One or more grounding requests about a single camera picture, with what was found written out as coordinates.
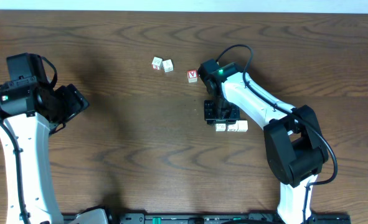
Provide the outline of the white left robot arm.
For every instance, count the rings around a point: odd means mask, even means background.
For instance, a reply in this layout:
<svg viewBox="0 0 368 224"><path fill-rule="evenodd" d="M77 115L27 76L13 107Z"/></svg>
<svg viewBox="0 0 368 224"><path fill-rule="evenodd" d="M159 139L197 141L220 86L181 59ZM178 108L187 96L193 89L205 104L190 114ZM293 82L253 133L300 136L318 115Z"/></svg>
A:
<svg viewBox="0 0 368 224"><path fill-rule="evenodd" d="M65 223L55 198L49 138L89 106L73 84L5 83L0 140L7 180L6 223Z"/></svg>

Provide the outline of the white block table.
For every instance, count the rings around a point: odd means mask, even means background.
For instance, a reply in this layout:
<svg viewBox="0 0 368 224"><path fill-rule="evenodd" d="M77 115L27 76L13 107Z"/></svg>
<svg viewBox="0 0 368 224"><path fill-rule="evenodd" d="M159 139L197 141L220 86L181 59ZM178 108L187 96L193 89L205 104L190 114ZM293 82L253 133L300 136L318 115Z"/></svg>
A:
<svg viewBox="0 0 368 224"><path fill-rule="evenodd" d="M216 123L215 124L215 131L216 132L225 132L227 129L227 126L225 123Z"/></svg>

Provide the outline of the white block violin picture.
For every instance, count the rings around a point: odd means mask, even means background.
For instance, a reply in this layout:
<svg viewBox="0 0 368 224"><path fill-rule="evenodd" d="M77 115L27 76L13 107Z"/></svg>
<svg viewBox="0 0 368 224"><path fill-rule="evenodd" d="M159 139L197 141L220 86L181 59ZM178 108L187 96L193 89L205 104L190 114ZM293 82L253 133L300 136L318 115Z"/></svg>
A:
<svg viewBox="0 0 368 224"><path fill-rule="evenodd" d="M233 124L228 124L227 125L227 131L228 132L237 132L238 131L238 123L235 122Z"/></svg>

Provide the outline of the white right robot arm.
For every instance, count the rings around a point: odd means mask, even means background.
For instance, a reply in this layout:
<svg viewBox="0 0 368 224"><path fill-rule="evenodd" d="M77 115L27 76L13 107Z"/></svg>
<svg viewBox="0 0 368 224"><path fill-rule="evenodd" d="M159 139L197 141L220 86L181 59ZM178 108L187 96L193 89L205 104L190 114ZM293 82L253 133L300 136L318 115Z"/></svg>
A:
<svg viewBox="0 0 368 224"><path fill-rule="evenodd" d="M220 67L210 59L197 72L213 97L204 102L206 122L237 124L244 111L263 129L267 162L280 181L277 212L284 223L306 223L311 183L329 158L315 112L275 98L236 63Z"/></svg>

